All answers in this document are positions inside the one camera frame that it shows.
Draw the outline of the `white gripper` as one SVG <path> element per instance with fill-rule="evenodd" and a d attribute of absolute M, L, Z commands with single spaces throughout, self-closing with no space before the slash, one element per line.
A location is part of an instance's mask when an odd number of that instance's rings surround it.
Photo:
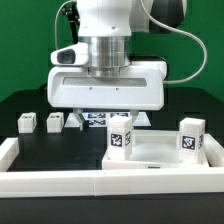
<path fill-rule="evenodd" d="M 164 105 L 163 61 L 133 61 L 117 76 L 93 76 L 85 67 L 54 67 L 48 76 L 48 102 L 53 107 L 74 108 L 81 131 L 89 121 L 81 108 L 131 110 L 135 122 L 138 110 L 159 110 Z"/>

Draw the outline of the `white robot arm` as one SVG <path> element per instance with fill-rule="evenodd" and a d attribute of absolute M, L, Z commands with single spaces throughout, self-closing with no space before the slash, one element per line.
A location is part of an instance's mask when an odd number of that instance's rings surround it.
<path fill-rule="evenodd" d="M 172 28 L 184 19 L 187 0 L 73 0 L 59 11 L 71 21 L 74 44 L 51 53 L 48 102 L 71 108 L 79 127 L 89 122 L 83 109 L 159 110 L 164 105 L 163 80 L 168 66 L 129 54 L 134 31 L 159 33 L 151 14 Z"/>

